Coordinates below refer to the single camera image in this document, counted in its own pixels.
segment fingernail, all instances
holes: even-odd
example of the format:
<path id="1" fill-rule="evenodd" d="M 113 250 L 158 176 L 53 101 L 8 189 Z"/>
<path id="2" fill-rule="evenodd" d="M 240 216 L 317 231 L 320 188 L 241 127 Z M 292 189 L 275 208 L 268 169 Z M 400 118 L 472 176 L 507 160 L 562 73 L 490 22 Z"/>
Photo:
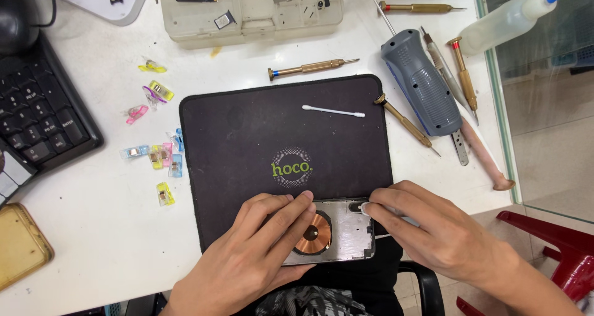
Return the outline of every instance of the fingernail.
<path id="1" fill-rule="evenodd" d="M 369 214 L 367 214 L 367 212 L 365 211 L 365 206 L 367 206 L 369 203 L 362 203 L 361 204 L 361 214 L 365 215 L 365 216 L 369 216 Z"/>
<path id="2" fill-rule="evenodd" d="M 301 194 L 308 197 L 310 200 L 314 199 L 314 194 L 311 191 L 303 191 L 303 192 L 301 192 Z"/>

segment pink clip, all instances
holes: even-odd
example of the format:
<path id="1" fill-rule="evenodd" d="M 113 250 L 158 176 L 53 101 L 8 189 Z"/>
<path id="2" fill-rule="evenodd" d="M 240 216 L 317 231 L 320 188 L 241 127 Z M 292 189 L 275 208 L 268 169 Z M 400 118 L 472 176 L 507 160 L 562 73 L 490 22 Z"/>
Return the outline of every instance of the pink clip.
<path id="1" fill-rule="evenodd" d="M 165 151 L 165 157 L 163 157 L 163 166 L 168 167 L 171 164 L 171 153 L 173 152 L 174 144 L 171 142 L 163 143 L 162 150 Z"/>
<path id="2" fill-rule="evenodd" d="M 128 118 L 128 120 L 126 120 L 126 123 L 129 125 L 133 124 L 137 119 L 139 119 L 141 116 L 147 113 L 148 110 L 149 107 L 146 105 L 138 105 L 136 107 L 131 108 L 130 110 L 128 110 L 128 115 L 130 117 Z"/>

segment plastic bottle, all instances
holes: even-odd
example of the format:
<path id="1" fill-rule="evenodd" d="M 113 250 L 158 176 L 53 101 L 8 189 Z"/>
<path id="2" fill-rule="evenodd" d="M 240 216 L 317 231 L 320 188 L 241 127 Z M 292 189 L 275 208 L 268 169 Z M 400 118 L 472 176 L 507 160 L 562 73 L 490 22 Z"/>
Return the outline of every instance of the plastic bottle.
<path id="1" fill-rule="evenodd" d="M 530 31 L 541 16 L 553 11 L 557 0 L 510 0 L 470 24 L 460 33 L 466 56 L 485 52 Z"/>

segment stain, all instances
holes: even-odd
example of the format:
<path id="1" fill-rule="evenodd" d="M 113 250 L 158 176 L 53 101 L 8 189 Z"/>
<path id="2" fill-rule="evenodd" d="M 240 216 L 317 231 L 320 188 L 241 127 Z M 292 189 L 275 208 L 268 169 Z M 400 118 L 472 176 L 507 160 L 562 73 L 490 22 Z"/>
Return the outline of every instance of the stain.
<path id="1" fill-rule="evenodd" d="M 227 112 L 227 123 L 232 130 L 239 130 L 243 126 L 244 117 L 245 112 L 241 107 L 231 107 L 231 109 Z"/>
<path id="2" fill-rule="evenodd" d="M 213 51 L 210 53 L 210 58 L 214 59 L 220 53 L 221 49 L 223 49 L 222 46 L 217 46 L 213 48 Z"/>

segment hoco logo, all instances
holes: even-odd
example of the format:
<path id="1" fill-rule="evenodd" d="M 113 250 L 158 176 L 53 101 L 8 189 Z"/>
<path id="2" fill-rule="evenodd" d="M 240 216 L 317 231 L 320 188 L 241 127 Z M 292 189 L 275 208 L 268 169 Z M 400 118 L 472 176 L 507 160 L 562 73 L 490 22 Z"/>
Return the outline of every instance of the hoco logo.
<path id="1" fill-rule="evenodd" d="M 298 147 L 286 147 L 272 157 L 272 177 L 286 188 L 305 186 L 314 168 L 309 154 Z"/>

